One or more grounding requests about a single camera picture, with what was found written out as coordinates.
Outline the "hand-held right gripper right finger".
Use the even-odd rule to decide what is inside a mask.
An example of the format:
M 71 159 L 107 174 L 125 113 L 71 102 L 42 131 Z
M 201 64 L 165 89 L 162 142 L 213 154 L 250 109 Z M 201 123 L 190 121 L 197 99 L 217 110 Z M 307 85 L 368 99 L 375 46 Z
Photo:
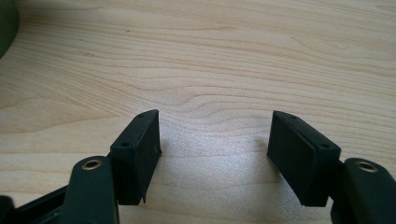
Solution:
M 325 206 L 341 148 L 292 114 L 274 111 L 267 156 L 304 206 Z

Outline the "dark green round object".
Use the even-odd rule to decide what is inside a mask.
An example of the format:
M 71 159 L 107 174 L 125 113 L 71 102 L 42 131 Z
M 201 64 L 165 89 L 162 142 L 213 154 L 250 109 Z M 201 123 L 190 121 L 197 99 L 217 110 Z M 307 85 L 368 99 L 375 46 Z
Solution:
M 17 0 L 0 0 L 0 59 L 6 54 L 19 29 Z

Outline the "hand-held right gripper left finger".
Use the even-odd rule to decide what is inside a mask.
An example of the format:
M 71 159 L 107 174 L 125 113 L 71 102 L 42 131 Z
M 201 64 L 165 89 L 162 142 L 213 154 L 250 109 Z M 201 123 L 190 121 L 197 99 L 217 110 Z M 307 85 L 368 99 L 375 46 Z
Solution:
M 138 114 L 110 147 L 118 204 L 139 205 L 146 201 L 161 154 L 159 111 Z

